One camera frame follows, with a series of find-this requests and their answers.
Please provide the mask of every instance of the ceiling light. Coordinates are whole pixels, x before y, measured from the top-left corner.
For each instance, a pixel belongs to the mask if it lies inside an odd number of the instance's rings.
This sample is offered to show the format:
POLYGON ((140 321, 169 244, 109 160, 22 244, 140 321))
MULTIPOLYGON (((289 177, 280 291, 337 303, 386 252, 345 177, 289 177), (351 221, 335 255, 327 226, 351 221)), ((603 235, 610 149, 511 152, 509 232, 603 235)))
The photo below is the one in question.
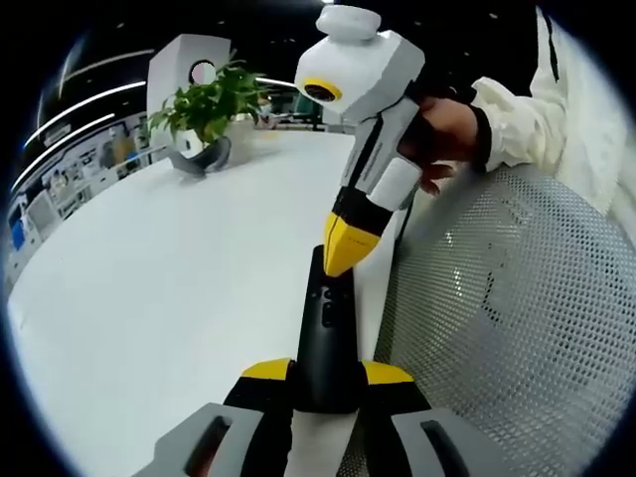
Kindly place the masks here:
POLYGON ((71 53, 67 55, 67 58, 64 60, 64 65, 62 66, 62 72, 60 73, 60 85, 58 86, 58 99, 62 97, 62 89, 64 89, 64 81, 67 77, 67 72, 71 67, 71 53))
POLYGON ((266 84, 278 84, 279 86, 289 86, 296 88, 296 85, 293 82, 281 81, 279 79, 269 79, 269 78, 257 78, 258 82, 264 82, 266 84))
POLYGON ((104 65, 108 65, 109 63, 118 62, 119 60, 125 60, 127 58, 139 57, 141 55, 151 55, 153 53, 155 53, 154 50, 140 50, 138 52, 124 53, 123 55, 117 55, 116 57, 106 58, 105 60, 102 60, 102 61, 97 62, 97 63, 93 63, 92 65, 88 65, 87 67, 81 68, 79 70, 76 70, 76 71, 70 73, 67 77, 65 77, 65 81, 68 81, 71 78, 74 78, 74 77, 76 77, 78 75, 82 75, 82 74, 86 73, 87 71, 92 70, 94 68, 98 68, 98 67, 102 67, 104 65))
POLYGON ((62 111, 57 116, 49 119, 42 126, 40 126, 38 129, 36 129, 35 132, 33 134, 31 134, 31 136, 29 136, 29 139, 27 139, 27 141, 24 143, 24 146, 22 146, 22 148, 24 149, 25 147, 27 147, 27 145, 31 141, 33 141, 36 137, 38 137, 42 133, 42 131, 47 129, 51 124, 53 124, 54 122, 59 121, 64 116, 66 116, 67 114, 72 113, 76 109, 79 109, 82 106, 86 106, 90 102, 96 101, 96 100, 101 99, 101 98, 103 98, 105 96, 108 96, 110 94, 115 94, 116 92, 126 91, 127 89, 132 89, 134 87, 144 86, 145 84, 146 84, 146 81, 132 82, 131 84, 125 84, 124 86, 114 87, 113 89, 109 89, 108 91, 104 91, 104 92, 101 92, 100 94, 96 94, 95 96, 91 96, 89 99, 85 99, 84 101, 80 101, 79 103, 71 106, 69 109, 65 109, 64 111, 62 111))
POLYGON ((58 149, 63 144, 69 142, 70 139, 73 139, 78 134, 81 134, 84 131, 86 131, 87 129, 92 128, 96 124, 100 124, 101 122, 107 121, 108 119, 111 119, 113 117, 115 117, 114 113, 107 114, 106 116, 103 116, 100 119, 96 119, 95 121, 90 122, 89 124, 85 124, 80 129, 78 129, 76 131, 73 131, 68 136, 65 136, 62 139, 60 139, 53 146, 51 146, 49 149, 47 149, 42 154, 40 154, 31 164, 29 164, 29 166, 24 171, 22 171, 22 174, 20 174, 18 176, 18 178, 16 179, 16 181, 13 183, 13 186, 11 187, 11 192, 13 192, 15 190, 15 188, 18 186, 18 184, 20 184, 20 182, 22 182, 22 180, 27 176, 27 174, 29 174, 29 172, 31 172, 34 167, 36 167, 38 164, 40 164, 49 154, 54 152, 56 149, 58 149))

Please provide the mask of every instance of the dark ceiling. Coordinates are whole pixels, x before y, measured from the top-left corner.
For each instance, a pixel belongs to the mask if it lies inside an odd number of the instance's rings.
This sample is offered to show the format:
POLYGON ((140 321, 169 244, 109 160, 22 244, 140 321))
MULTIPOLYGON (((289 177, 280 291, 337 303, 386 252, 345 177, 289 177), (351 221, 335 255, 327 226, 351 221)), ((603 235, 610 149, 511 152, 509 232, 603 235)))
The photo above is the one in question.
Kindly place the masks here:
MULTIPOLYGON (((369 8, 383 16, 382 29, 392 29, 419 45, 432 67, 448 85, 462 87, 482 76, 526 94, 537 67, 536 17, 531 3, 406 2, 401 0, 336 1, 369 8)), ((293 81, 300 55, 322 38, 315 21, 321 0, 241 0, 205 2, 186 8, 162 22, 148 15, 129 15, 125 9, 109 12, 78 29, 67 53, 51 68, 47 82, 33 90, 29 121, 21 142, 70 106, 105 90, 146 80, 148 62, 176 36, 213 35, 232 40, 236 58, 269 78, 293 81), (114 57, 138 55, 96 66, 114 57), (63 87, 60 77, 64 72, 63 87)), ((72 128, 114 112, 117 117, 145 110, 145 87, 103 99, 69 114, 72 128)), ((23 169, 46 147, 36 139, 25 149, 23 169)))

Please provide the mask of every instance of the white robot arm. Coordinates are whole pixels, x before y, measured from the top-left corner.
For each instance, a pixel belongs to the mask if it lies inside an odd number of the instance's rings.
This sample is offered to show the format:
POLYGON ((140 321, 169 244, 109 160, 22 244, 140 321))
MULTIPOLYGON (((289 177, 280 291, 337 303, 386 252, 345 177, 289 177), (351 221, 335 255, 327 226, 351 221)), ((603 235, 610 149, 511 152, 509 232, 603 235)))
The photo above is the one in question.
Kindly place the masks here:
POLYGON ((369 10, 325 7, 316 25, 327 37, 302 55, 296 71, 304 95, 357 124, 325 230, 329 276, 373 250, 421 175, 398 154, 398 143, 419 111, 409 89, 422 72, 424 53, 396 32, 378 33, 380 23, 380 15, 369 10))

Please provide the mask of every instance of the black strap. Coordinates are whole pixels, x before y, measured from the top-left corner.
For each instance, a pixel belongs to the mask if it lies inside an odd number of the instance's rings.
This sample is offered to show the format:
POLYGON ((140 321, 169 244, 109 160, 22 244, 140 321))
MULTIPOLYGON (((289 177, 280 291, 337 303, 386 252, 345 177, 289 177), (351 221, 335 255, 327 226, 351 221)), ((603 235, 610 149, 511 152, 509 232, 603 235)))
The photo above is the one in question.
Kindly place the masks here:
POLYGON ((557 50, 555 50, 555 44, 553 43, 553 22, 548 15, 545 15, 546 25, 548 26, 548 43, 550 45, 550 66, 553 69, 553 77, 555 82, 558 82, 558 59, 557 50))
POLYGON ((477 172, 486 172, 486 163, 490 159, 492 149, 493 131, 488 122, 488 116, 479 107, 469 106, 477 119, 477 148, 473 158, 472 167, 477 172))

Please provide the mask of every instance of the white jacket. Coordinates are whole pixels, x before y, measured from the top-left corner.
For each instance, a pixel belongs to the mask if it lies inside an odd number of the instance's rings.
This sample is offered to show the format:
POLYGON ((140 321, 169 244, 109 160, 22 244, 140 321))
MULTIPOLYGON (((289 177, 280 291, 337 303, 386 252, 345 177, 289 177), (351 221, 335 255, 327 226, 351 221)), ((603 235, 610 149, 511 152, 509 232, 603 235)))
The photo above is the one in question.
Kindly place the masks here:
POLYGON ((533 162, 618 222, 636 246, 636 142, 620 97, 589 53, 538 11, 539 67, 532 97, 515 96, 492 79, 478 79, 473 105, 492 129, 487 169, 533 162))

